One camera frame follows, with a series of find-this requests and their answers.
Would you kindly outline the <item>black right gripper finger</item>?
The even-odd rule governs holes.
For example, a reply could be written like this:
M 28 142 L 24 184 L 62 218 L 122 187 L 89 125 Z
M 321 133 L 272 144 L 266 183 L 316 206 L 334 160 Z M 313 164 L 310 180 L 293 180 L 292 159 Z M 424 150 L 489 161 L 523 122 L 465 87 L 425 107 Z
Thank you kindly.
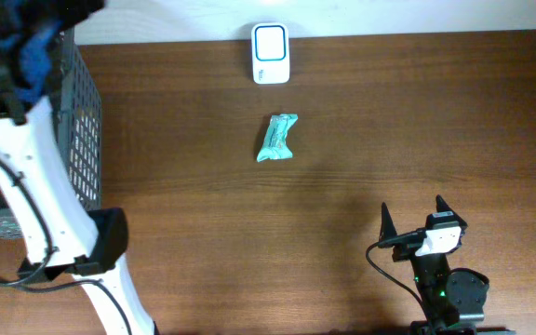
M 380 242 L 386 241 L 397 236 L 397 231 L 395 229 L 393 219 L 385 202 L 382 202 L 381 210 L 381 229 L 379 233 Z
M 447 211 L 451 211 L 453 216 L 455 217 L 456 221 L 459 223 L 459 225 L 461 227 L 465 227 L 466 226 L 466 221 L 460 217 L 458 215 L 458 213 L 456 211 L 454 211 L 449 205 L 448 203 L 444 200 L 444 198 L 438 194 L 436 197 L 435 197 L 435 207 L 436 207 L 436 210 L 438 212 L 447 212 Z

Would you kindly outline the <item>teal wet wipes packet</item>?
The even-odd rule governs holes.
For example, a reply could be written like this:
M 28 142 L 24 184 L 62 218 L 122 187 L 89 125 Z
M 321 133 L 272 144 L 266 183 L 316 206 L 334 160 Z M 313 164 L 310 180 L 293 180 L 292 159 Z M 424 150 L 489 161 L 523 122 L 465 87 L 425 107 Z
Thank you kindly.
M 289 130 L 298 121 L 296 114 L 272 115 L 269 126 L 258 152 L 256 161 L 285 160 L 293 157 L 293 152 L 288 148 L 287 137 Z

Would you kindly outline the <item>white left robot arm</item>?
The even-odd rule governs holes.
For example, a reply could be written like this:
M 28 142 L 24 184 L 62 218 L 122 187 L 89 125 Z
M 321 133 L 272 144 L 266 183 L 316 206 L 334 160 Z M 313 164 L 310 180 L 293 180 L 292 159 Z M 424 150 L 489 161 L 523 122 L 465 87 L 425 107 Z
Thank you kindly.
M 155 334 L 127 267 L 121 208 L 83 208 L 54 136 L 47 77 L 51 43 L 103 8 L 101 1 L 0 1 L 0 191 L 27 254 L 1 288 L 57 291 L 71 276 L 110 334 Z

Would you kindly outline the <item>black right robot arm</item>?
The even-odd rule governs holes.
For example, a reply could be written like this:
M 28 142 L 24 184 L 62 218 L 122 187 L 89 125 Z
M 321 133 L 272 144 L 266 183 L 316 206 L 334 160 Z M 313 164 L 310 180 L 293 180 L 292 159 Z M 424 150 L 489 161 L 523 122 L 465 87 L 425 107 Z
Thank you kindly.
M 435 198 L 435 212 L 425 225 L 400 234 L 386 204 L 382 204 L 382 222 L 377 242 L 368 247 L 366 259 L 381 275 L 406 290 L 419 304 L 425 319 L 413 321 L 408 334 L 511 334 L 507 328 L 480 328 L 489 279 L 468 268 L 449 267 L 447 256 L 462 246 L 468 227 L 443 199 Z M 411 289 L 375 264 L 370 257 L 374 248 L 390 248 L 394 262 L 409 261 L 416 288 Z

